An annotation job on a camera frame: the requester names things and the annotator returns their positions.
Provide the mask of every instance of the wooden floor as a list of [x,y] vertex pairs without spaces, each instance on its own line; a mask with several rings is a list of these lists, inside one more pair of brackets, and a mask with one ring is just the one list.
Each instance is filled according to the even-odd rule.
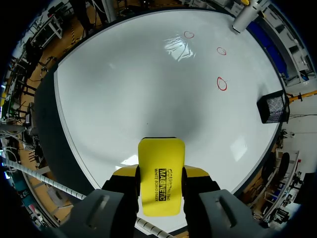
[[[130,5],[139,5],[139,1],[138,0],[129,0],[128,4]],[[155,0],[155,5],[152,6],[152,9],[155,8],[161,8],[161,7],[169,7],[169,6],[182,6],[181,4],[179,4],[178,1],[176,0]],[[119,9],[123,9],[122,7],[124,7],[124,2],[120,2],[119,3]],[[94,8],[91,6],[89,8],[87,8],[87,15],[90,19],[90,22],[93,23],[95,21],[95,10]],[[96,21],[96,26],[97,28],[101,26],[101,22],[100,19],[97,17],[97,21]],[[71,20],[71,27],[69,27],[68,29],[65,29],[63,32],[63,36],[62,39],[59,39],[57,37],[55,37],[45,48],[43,56],[40,60],[40,62],[45,62],[46,59],[50,56],[54,56],[57,59],[61,58],[68,50],[70,50],[72,48],[72,28],[73,28],[73,32],[74,32],[74,36],[75,36],[75,40],[79,40],[82,35],[83,35],[83,27],[81,26],[81,24],[79,23],[79,21],[77,20],[76,17],[74,17]],[[54,61],[50,62],[50,64],[48,65],[48,69],[54,64]],[[44,78],[45,76],[45,72],[43,72],[43,74],[41,75],[41,66],[37,66],[37,68],[34,70],[32,76],[30,79],[28,79],[27,84],[37,88],[40,83],[41,83],[41,78]],[[24,105],[28,105],[30,102],[34,102],[34,98],[32,96],[29,95],[21,95],[21,102],[24,102]],[[29,161],[29,151],[25,151],[25,150],[20,150],[20,159],[21,159],[21,163],[22,165],[32,169],[32,170],[36,170],[35,166],[36,166],[36,162],[30,162]],[[51,172],[45,174],[45,176],[51,178],[51,179],[55,179],[53,174]],[[35,178],[29,178],[29,182],[32,186],[35,186],[37,184],[40,183],[40,181],[38,181]],[[47,194],[47,186],[46,185],[41,185],[37,188],[34,189],[35,193],[37,195],[37,197],[39,198],[39,200],[41,201],[41,203],[43,204],[43,206],[46,208],[46,210],[49,213],[52,213],[53,211],[55,211],[57,209],[57,206],[53,203],[53,201],[50,199],[49,195]],[[65,203],[65,205],[69,205],[71,204],[69,201],[67,201]],[[67,208],[63,208],[63,209],[59,209],[57,212],[54,213],[54,215],[61,221],[63,221],[65,219],[65,217],[69,214],[71,210],[71,207],[67,207]]]

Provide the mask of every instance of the white cable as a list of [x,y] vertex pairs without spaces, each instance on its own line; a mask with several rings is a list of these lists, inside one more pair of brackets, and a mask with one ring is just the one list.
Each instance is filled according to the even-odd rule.
[[13,155],[14,155],[14,157],[15,157],[15,161],[16,161],[16,162],[18,162],[17,157],[15,156],[15,154],[14,154],[12,151],[10,151],[10,150],[8,150],[8,149],[5,149],[5,151],[10,152],[11,154],[13,154]]
[[28,169],[27,167],[24,167],[23,165],[21,164],[18,164],[17,162],[13,162],[7,158],[2,158],[2,161],[3,161],[3,164],[6,165],[6,166],[10,166],[10,167],[13,167],[13,168],[16,168],[32,177],[35,177],[36,179],[38,179],[39,181],[42,181],[44,183],[48,183],[49,185],[53,186],[53,187],[56,187],[58,188],[59,190],[62,190],[74,197],[77,197],[78,199],[80,200],[83,200],[86,196],[85,195],[82,195],[58,182],[55,182],[54,180],[52,179],[49,179],[31,169]]
[[142,218],[137,218],[137,222],[135,224],[138,224],[139,226],[143,227],[147,232],[150,232],[151,234],[155,235],[159,238],[175,238],[174,236],[170,235],[169,233],[166,233],[165,231],[161,230],[160,228],[152,225],[151,223],[143,220]]
[[4,146],[4,147],[2,147],[2,148],[10,148],[10,149],[15,149],[15,150],[17,150],[17,148],[11,147],[11,146]]
[[[58,182],[55,182],[54,180],[49,179],[49,178],[31,170],[31,169],[28,169],[27,167],[24,167],[23,165],[18,164],[17,162],[13,162],[7,158],[2,158],[2,161],[3,161],[4,165],[16,168],[16,169],[32,176],[32,177],[35,177],[36,179],[38,179],[44,183],[48,183],[49,185],[56,187],[59,190],[62,190],[62,191],[66,192],[74,197],[77,197],[80,200],[83,200],[86,197],[85,195],[78,193],[78,192],[58,183]],[[144,230],[155,235],[158,238],[175,238],[174,236],[166,233],[165,231],[161,230],[160,228],[158,228],[158,227],[152,225],[151,223],[143,220],[142,218],[137,217],[137,221],[135,224],[143,227]]]
[[94,6],[94,9],[96,10],[96,7],[99,9],[99,11],[101,11],[102,13],[106,14],[104,11],[102,11],[99,6],[97,5],[97,3],[95,3],[94,0],[91,0],[93,2],[93,6]]

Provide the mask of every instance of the white table surface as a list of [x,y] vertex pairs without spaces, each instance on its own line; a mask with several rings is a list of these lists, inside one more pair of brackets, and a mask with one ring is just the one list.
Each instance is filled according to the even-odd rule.
[[[278,128],[261,123],[256,102],[282,87],[256,40],[230,30],[232,21],[203,10],[155,12],[100,32],[60,62],[59,116],[93,187],[138,163],[144,137],[182,139],[185,164],[220,188],[234,192],[249,177]],[[146,217],[139,204],[138,216],[167,232],[186,225],[182,209]]]

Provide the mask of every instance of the white wall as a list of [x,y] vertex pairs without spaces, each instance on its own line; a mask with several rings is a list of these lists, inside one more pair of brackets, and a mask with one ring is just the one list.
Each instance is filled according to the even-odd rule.
[[[317,90],[317,79],[286,88],[288,93],[297,95]],[[317,95],[295,101],[290,105],[291,114],[317,114]],[[298,170],[303,173],[312,173],[317,166],[317,116],[290,119],[283,128],[287,132],[295,133],[294,138],[284,139],[284,151],[299,150],[300,159]]]

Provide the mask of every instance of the cable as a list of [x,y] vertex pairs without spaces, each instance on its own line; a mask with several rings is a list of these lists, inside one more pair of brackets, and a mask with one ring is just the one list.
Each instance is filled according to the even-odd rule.
[[41,82],[41,80],[32,80],[30,78],[28,78],[28,80],[32,81],[32,82]]
[[10,149],[15,149],[15,150],[17,150],[17,148],[11,147],[11,146],[3,146],[2,148],[10,148]]
[[95,1],[94,0],[91,0],[92,2],[93,2],[93,6],[94,6],[94,8],[95,8],[95,10],[96,10],[96,7],[99,9],[99,11],[101,11],[102,13],[104,13],[104,14],[106,14],[104,11],[102,11],[100,8],[99,8],[99,6],[95,3]]
[[308,117],[308,116],[317,116],[317,114],[290,114],[289,115],[290,119],[303,118],[303,117]]
[[9,160],[7,158],[2,158],[2,162],[6,166],[10,166],[10,167],[16,168],[16,169],[18,169],[18,170],[20,170],[20,171],[32,176],[32,177],[35,177],[36,179],[38,179],[38,180],[40,180],[40,181],[42,181],[44,183],[48,183],[49,185],[51,185],[53,187],[56,187],[59,190],[62,190],[64,192],[66,192],[66,193],[68,193],[68,194],[70,194],[70,195],[72,195],[72,196],[74,196],[74,197],[76,197],[76,198],[78,198],[80,200],[83,200],[86,197],[85,195],[82,195],[81,193],[78,193],[78,192],[76,192],[76,191],[74,191],[74,190],[72,190],[72,189],[70,189],[70,188],[58,183],[58,182],[55,182],[54,180],[49,179],[49,178],[41,175],[40,173],[37,173],[37,172],[35,172],[35,171],[31,170],[31,169],[28,169],[27,167],[25,167],[25,166],[23,166],[21,164],[18,164],[17,162],[11,161],[11,160]]
[[[23,165],[21,164],[18,164],[17,162],[13,162],[7,158],[3,158],[2,157],[2,162],[4,165],[6,166],[10,166],[10,167],[13,167],[13,168],[16,168],[32,177],[35,177],[36,179],[44,182],[44,183],[48,183],[49,185],[53,186],[53,187],[56,187],[57,189],[59,190],[62,190],[66,193],[68,193],[69,195],[72,195],[80,200],[83,200],[86,196],[81,194],[81,193],[78,193],[58,182],[55,182],[54,180],[52,179],[49,179],[31,169],[28,169],[27,167],[24,167]],[[142,218],[139,218],[137,217],[137,221],[136,223],[137,225],[143,227],[143,229],[145,229],[147,232],[150,232],[151,234],[155,235],[156,237],[159,237],[159,238],[175,238],[174,236],[166,233],[165,231],[161,230],[160,228],[152,225],[151,223],[148,223],[147,221],[143,220]]]
[[12,151],[10,151],[10,150],[5,150],[5,151],[10,152],[11,154],[13,154],[13,155],[14,155],[14,157],[15,157],[15,161],[16,161],[16,162],[18,162],[17,157],[15,156],[15,154],[14,154]]

